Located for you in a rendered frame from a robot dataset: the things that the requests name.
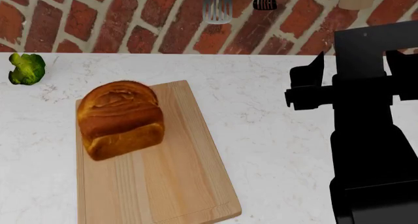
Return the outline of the silver slotted spatula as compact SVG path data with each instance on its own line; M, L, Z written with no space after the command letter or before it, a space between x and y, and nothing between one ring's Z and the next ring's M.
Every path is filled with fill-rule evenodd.
M233 0L203 0L202 19L207 24L228 24L233 18Z

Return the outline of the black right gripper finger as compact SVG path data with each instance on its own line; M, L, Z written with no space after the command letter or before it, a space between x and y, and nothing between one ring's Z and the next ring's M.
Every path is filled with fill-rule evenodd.
M309 65L293 67L290 72L291 88L285 91L285 101L294 110L313 110L334 102L334 88L323 86L325 67L321 52Z
M418 54L386 51L394 93L401 101L418 100Z

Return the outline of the black slotted spatula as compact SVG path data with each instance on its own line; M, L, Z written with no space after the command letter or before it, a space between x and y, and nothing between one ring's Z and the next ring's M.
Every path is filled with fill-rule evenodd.
M255 10L276 10L278 8L276 0L253 0Z

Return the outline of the brown bread loaf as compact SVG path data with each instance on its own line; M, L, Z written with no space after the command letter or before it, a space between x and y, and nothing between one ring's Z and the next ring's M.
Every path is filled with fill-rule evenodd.
M76 117L83 146L94 161L158 145L165 135L157 95L131 80L91 90L81 100Z

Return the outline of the green broccoli floret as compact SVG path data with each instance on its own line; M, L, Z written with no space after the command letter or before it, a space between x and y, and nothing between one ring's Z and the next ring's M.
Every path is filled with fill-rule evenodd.
M31 86L45 75L46 64L40 55L13 53L8 60L15 66L15 69L8 73L11 84Z

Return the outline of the light wooden cutting board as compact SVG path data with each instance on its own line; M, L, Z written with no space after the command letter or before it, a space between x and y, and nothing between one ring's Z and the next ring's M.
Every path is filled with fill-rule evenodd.
M159 145L94 161L76 137L77 224L213 224L242 213L188 82L152 89Z

